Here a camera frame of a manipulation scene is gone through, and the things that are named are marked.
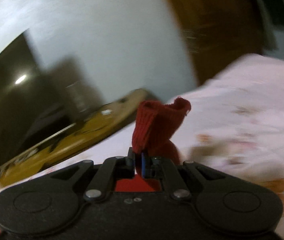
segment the bed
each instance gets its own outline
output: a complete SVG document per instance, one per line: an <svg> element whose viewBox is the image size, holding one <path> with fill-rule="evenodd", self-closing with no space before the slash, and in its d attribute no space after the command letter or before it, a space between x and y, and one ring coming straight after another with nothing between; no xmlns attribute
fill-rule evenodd
<svg viewBox="0 0 284 240"><path fill-rule="evenodd" d="M260 184L284 179L284 61L245 55L215 79L180 96L192 105L172 137L182 160L193 159ZM98 164L126 155L134 127L132 123L28 179L84 159ZM284 198L284 189L280 195ZM284 239L284 215L276 232Z"/></svg>

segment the white bedsheet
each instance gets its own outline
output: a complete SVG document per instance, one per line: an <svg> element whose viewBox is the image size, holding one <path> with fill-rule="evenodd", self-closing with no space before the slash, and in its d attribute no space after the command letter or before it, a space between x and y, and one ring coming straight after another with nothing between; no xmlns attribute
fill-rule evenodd
<svg viewBox="0 0 284 240"><path fill-rule="evenodd" d="M248 173L265 179L284 177L284 61L246 55L216 79L181 96L192 105L172 138L183 160L194 158L190 153L202 145L198 135L205 134L244 163L228 165L232 156L221 154L202 159L205 164L240 177ZM111 156L126 155L134 126L32 178L84 159L98 164ZM284 238L284 217L276 232Z"/></svg>

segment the metal screw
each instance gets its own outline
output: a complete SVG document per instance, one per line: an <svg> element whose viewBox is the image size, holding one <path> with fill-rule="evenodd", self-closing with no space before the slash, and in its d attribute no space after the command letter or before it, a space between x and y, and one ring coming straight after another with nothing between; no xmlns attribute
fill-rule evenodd
<svg viewBox="0 0 284 240"><path fill-rule="evenodd" d="M133 203L133 199L131 199L131 198L124 199L124 203L125 204L132 204Z"/></svg>
<svg viewBox="0 0 284 240"><path fill-rule="evenodd" d="M85 195L88 198L98 198L98 197L102 196L102 192L99 191L98 189L90 189L90 190L85 192Z"/></svg>
<svg viewBox="0 0 284 240"><path fill-rule="evenodd" d="M173 192L173 195L176 197L176 198L186 198L190 195L190 192L188 190L185 190L185 189L178 189L176 190L175 192Z"/></svg>

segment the red fabric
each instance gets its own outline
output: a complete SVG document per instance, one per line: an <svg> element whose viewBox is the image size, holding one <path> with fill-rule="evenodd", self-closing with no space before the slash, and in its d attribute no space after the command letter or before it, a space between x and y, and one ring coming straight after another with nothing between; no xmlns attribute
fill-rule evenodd
<svg viewBox="0 0 284 240"><path fill-rule="evenodd" d="M190 102L183 98L175 99L170 105L159 101L141 102L132 137L133 151L139 155L147 150L149 156L166 157L180 164L178 151L170 138L190 110Z"/></svg>
<svg viewBox="0 0 284 240"><path fill-rule="evenodd" d="M135 175L133 179L121 179L116 182L115 191L119 192L152 192L160 191L161 186L156 179L143 179Z"/></svg>

